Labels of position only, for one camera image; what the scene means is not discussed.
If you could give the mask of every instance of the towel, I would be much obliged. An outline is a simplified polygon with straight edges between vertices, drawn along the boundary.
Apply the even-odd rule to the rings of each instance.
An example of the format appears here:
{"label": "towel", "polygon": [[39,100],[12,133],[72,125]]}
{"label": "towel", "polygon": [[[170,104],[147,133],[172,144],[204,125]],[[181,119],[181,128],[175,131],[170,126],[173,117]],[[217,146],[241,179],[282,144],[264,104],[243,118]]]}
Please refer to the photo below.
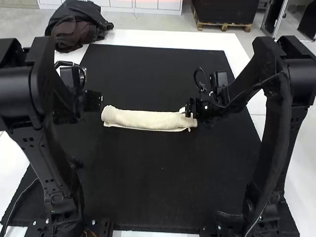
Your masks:
{"label": "towel", "polygon": [[101,120],[105,127],[123,127],[137,130],[180,132],[191,127],[197,127],[198,122],[193,116],[186,118],[181,112],[151,112],[120,110],[107,105]]}

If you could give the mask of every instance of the wooden pallet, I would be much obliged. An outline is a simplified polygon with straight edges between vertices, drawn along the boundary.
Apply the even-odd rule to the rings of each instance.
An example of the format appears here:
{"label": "wooden pallet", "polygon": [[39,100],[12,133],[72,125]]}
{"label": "wooden pallet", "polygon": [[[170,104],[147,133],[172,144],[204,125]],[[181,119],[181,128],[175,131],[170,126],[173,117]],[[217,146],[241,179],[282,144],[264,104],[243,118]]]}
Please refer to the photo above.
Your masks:
{"label": "wooden pallet", "polygon": [[191,4],[191,9],[192,9],[192,13],[193,13],[193,17],[196,21],[196,25],[197,25],[197,29],[199,31],[202,30],[203,26],[221,26],[222,27],[222,31],[226,31],[228,26],[239,26],[239,27],[244,27],[245,32],[249,33],[251,31],[251,26],[252,24],[235,24],[235,23],[212,23],[212,22],[201,22],[198,19],[198,15],[197,12],[193,6],[193,4]]}

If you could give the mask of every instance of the white floor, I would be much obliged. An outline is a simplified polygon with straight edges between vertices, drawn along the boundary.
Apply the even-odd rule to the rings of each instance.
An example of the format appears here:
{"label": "white floor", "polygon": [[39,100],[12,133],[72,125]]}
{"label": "white floor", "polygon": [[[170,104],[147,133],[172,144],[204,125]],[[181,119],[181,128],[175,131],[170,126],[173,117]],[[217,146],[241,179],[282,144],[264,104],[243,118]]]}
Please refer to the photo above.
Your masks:
{"label": "white floor", "polygon": [[[18,38],[24,46],[30,46],[34,37],[44,34],[53,12],[54,10],[0,8],[0,38]],[[105,19],[114,23],[116,29],[198,31],[189,4],[183,5],[181,16],[119,12],[102,12],[102,14]],[[263,15],[263,12],[256,14],[250,33],[245,33],[239,27],[228,27],[227,32],[224,33],[235,33],[249,57],[253,55],[252,41],[257,36],[264,36],[260,30]],[[277,37],[296,35],[299,39],[306,40],[296,30],[298,24],[299,22],[291,14],[287,14],[281,23]],[[202,32],[221,32],[221,30],[220,27],[214,26],[205,27]],[[316,42],[304,44],[316,54]]]}

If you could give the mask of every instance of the black mat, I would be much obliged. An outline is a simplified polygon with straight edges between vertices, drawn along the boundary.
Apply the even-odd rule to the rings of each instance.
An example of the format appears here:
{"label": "black mat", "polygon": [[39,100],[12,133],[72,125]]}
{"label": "black mat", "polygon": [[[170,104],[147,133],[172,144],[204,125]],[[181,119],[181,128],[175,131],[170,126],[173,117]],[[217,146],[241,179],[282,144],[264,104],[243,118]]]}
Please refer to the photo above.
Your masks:
{"label": "black mat", "polygon": [[[234,79],[222,51],[90,45],[81,65],[87,88],[120,109],[177,111],[197,95],[196,67],[226,70]],[[216,210],[241,214],[260,146],[247,109],[191,132],[104,128],[99,114],[57,130],[64,148],[85,164],[79,177],[86,215],[109,217],[116,229],[128,230],[196,233],[212,224]],[[34,178],[29,168],[13,201]],[[42,202],[37,185],[11,224],[44,218]]]}

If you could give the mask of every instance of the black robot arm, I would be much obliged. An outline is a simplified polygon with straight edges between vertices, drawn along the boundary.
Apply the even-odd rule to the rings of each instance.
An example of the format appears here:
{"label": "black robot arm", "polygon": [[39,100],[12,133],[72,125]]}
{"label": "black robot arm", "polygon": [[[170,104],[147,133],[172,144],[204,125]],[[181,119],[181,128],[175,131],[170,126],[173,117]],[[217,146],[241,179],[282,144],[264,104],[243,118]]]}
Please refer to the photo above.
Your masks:
{"label": "black robot arm", "polygon": [[0,39],[0,130],[22,148],[41,182],[52,236],[79,237],[84,228],[80,163],[63,150],[54,128],[79,122],[85,110],[100,111],[102,96],[83,90],[83,73],[71,65],[59,77],[52,38],[35,38],[29,49]]}
{"label": "black robot arm", "polygon": [[259,160],[246,188],[243,220],[234,225],[236,218],[219,211],[218,224],[231,227],[217,228],[221,236],[266,236],[266,229],[256,226],[259,221],[270,225],[268,230],[278,231],[277,208],[283,199],[287,168],[300,125],[316,94],[316,58],[297,38],[281,37],[275,43],[270,37],[258,37],[253,49],[254,56],[230,84],[226,72],[215,72],[205,82],[197,81],[196,74],[204,73],[197,69],[194,78],[200,98],[191,98],[186,105],[187,117],[193,113],[198,120],[212,123],[240,112],[261,89],[267,97]]}

